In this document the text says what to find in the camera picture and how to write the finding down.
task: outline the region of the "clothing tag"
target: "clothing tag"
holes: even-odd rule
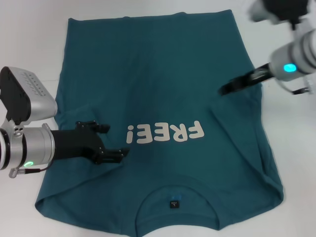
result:
[[[170,208],[175,209],[180,207],[180,202],[179,201],[170,201]]]

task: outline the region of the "fabric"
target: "fabric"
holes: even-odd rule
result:
[[[261,123],[261,86],[217,94],[252,69],[230,10],[70,19],[59,129],[110,124],[105,147],[130,153],[120,164],[57,160],[37,210],[140,237],[170,225],[220,230],[276,207],[283,190]]]

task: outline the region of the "teal t-shirt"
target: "teal t-shirt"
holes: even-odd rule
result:
[[[36,202],[46,217],[131,237],[170,225],[220,230],[283,200],[261,123],[261,86],[217,90],[253,66],[230,10],[69,20],[59,129],[111,125],[120,164],[57,160]]]

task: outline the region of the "white table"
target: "white table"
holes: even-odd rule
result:
[[[216,12],[232,9],[253,64],[268,62],[270,53],[291,40],[286,24],[251,23],[252,0],[1,0],[0,68],[15,66],[37,74],[56,96],[63,62],[68,18]],[[314,13],[310,15],[316,22]],[[288,83],[293,89],[301,81]],[[263,123],[285,187],[277,208],[220,232],[202,227],[171,226],[148,237],[312,237],[316,231],[316,96],[292,96],[271,80],[264,84]],[[0,105],[0,120],[5,108]],[[43,122],[34,122],[40,126]],[[48,121],[57,128],[52,119]],[[43,173],[8,177],[0,172],[0,236],[112,237],[42,217],[34,208]]]

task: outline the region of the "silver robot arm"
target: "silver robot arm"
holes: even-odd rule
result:
[[[270,20],[273,24],[288,21],[293,32],[293,42],[271,54],[270,63],[245,75],[234,78],[219,89],[221,95],[240,91],[270,78],[292,94],[312,93],[307,78],[316,72],[316,30],[306,18],[308,0],[257,0],[249,10],[250,19],[258,22]],[[291,91],[282,81],[303,78],[306,87]]]
[[[0,127],[0,170],[11,169],[9,176],[38,173],[54,160],[84,157],[95,164],[120,163],[128,148],[108,150],[97,133],[110,126],[96,121],[76,123],[73,130],[24,127],[32,121],[48,119],[57,113],[57,103],[32,72],[4,67],[0,72],[0,99],[7,109]],[[26,168],[50,164],[45,169]]]

